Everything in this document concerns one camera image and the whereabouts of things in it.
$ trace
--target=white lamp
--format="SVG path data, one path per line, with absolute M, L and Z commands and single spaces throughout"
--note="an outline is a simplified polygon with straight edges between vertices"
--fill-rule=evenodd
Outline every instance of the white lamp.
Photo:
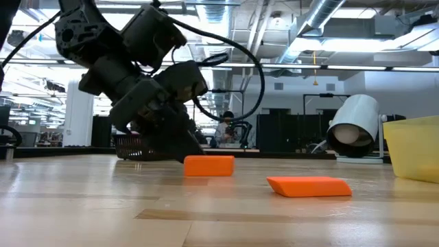
M 382 163 L 385 116 L 379 114 L 378 102 L 368 95 L 350 96 L 329 124 L 327 143 L 339 155 L 339 162 Z M 380 155 L 370 154 L 379 132 Z

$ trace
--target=yellow plastic bin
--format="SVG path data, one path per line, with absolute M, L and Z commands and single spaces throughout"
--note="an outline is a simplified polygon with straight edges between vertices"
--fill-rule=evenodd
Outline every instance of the yellow plastic bin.
M 439 183 L 439 116 L 384 123 L 393 172 Z

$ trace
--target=basket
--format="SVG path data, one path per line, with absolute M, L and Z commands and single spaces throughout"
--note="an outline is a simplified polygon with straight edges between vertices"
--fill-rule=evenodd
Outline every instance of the basket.
M 384 123 L 396 176 L 439 183 L 439 116 Z
M 159 154 L 148 148 L 139 134 L 114 134 L 118 158 L 130 161 L 166 161 L 172 159 L 170 155 Z

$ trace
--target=desk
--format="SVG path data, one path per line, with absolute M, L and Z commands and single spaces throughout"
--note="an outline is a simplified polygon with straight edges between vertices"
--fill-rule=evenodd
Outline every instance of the desk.
M 284 198 L 266 176 L 334 176 L 353 197 Z M 0 246 L 439 246 L 439 185 L 390 165 L 237 159 L 232 177 L 115 155 L 0 163 Z

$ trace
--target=white cylindrical light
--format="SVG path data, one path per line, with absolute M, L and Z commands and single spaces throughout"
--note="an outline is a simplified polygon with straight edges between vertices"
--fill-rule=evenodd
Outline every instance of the white cylindrical light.
M 337 111 L 327 132 L 328 144 L 340 155 L 369 154 L 378 133 L 378 102 L 368 95 L 350 96 Z

